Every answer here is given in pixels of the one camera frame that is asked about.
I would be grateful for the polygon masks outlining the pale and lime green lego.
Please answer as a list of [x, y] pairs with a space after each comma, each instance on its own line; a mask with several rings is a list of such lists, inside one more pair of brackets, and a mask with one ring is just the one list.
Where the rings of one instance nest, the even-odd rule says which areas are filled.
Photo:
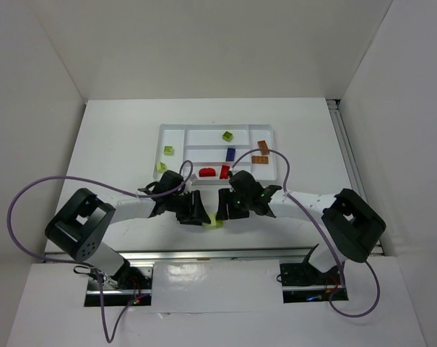
[[216, 229], [223, 227], [223, 222], [221, 220], [216, 219], [215, 213], [209, 213], [208, 217], [210, 219], [210, 223], [204, 223], [203, 226], [206, 229]]

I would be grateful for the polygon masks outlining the red curved lego piece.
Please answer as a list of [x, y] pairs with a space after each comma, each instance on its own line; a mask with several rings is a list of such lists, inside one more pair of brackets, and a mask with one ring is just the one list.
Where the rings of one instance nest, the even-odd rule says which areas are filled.
[[199, 171], [199, 177], [216, 177], [216, 170], [214, 168], [200, 168]]

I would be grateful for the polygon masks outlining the red lego brick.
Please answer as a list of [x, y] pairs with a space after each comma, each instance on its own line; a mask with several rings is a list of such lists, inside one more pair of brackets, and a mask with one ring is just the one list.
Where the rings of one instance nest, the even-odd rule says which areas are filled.
[[222, 165], [220, 169], [219, 179], [228, 179], [229, 177], [230, 166]]

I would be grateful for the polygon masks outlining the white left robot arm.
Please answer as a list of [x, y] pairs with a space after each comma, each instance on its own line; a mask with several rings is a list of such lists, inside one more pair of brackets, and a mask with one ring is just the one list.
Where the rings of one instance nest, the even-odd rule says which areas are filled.
[[115, 287], [122, 287], [140, 272], [129, 261], [103, 242], [112, 224], [174, 213], [184, 225], [211, 223], [198, 190], [186, 192], [186, 180], [166, 171], [130, 198], [100, 199], [87, 188], [78, 189], [46, 226], [45, 235], [75, 262], [87, 263], [106, 276]]

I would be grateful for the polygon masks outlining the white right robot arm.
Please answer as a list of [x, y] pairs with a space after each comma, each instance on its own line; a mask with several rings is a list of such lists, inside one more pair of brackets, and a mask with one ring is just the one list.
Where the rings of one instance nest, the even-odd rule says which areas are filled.
[[338, 194], [294, 192], [286, 187], [263, 187], [250, 173], [239, 171], [220, 189], [216, 219], [234, 220], [256, 215], [307, 220], [323, 244], [307, 263], [320, 273], [351, 260], [365, 263], [386, 229], [384, 220], [355, 191]]

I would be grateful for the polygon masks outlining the orange lego brick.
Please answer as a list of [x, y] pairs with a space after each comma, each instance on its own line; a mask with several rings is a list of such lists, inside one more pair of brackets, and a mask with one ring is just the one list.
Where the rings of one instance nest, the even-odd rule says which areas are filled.
[[268, 145], [267, 145], [265, 140], [258, 141], [257, 145], [258, 145], [258, 148], [259, 148], [259, 150], [261, 152], [261, 155], [268, 155], [268, 154], [270, 154]]

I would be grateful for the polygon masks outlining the lime green square lego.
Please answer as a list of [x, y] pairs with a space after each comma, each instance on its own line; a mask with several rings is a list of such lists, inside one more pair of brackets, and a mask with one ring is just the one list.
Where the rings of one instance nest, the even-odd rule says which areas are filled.
[[163, 174], [164, 172], [166, 172], [168, 170], [168, 167], [167, 167], [167, 165], [165, 164], [165, 163], [163, 163], [163, 162], [156, 162], [156, 171], [158, 172], [158, 173], [161, 173], [161, 174]]
[[166, 156], [172, 156], [174, 155], [174, 148], [173, 146], [166, 145], [163, 149], [163, 154]]

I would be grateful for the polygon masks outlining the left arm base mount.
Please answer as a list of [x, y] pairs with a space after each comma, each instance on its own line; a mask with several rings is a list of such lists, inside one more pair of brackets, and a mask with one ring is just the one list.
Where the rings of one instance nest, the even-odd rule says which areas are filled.
[[[73, 272], [87, 278], [85, 307], [100, 307], [100, 289], [95, 274], [85, 266], [77, 265]], [[148, 307], [152, 303], [152, 264], [141, 263], [131, 266], [128, 278], [117, 284], [106, 275], [103, 277], [103, 302], [105, 307], [124, 307], [133, 300], [134, 307]]]

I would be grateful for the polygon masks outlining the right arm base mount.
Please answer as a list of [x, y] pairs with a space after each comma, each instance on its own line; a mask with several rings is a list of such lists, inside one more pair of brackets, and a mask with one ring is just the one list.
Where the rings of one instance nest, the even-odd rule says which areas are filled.
[[301, 262], [280, 263], [276, 281], [282, 286], [284, 304], [328, 301], [331, 295], [334, 301], [348, 300], [336, 265], [321, 273], [308, 262], [317, 247], [312, 247]]

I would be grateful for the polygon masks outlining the dark green square lego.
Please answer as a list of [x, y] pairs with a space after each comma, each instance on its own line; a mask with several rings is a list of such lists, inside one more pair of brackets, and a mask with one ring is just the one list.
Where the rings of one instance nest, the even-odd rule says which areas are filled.
[[233, 140], [233, 133], [231, 133], [229, 131], [225, 131], [222, 134], [222, 139], [226, 142], [231, 142]]

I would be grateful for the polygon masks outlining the purple lego plate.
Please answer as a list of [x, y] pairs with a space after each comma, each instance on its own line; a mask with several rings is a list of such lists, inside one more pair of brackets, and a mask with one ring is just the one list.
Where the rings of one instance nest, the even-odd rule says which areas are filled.
[[225, 160], [227, 162], [233, 162], [235, 160], [235, 154], [236, 154], [236, 149], [233, 147], [228, 147]]

